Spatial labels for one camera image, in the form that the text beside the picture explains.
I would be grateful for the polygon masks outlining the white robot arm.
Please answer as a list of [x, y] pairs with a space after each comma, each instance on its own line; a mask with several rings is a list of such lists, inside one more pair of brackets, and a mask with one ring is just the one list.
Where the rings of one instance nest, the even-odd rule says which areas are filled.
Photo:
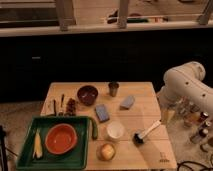
[[213, 117], [213, 88], [202, 82], [204, 66], [196, 61], [170, 68], [164, 73], [164, 85], [157, 93], [161, 109], [161, 122], [166, 125], [174, 115], [173, 107], [186, 98]]

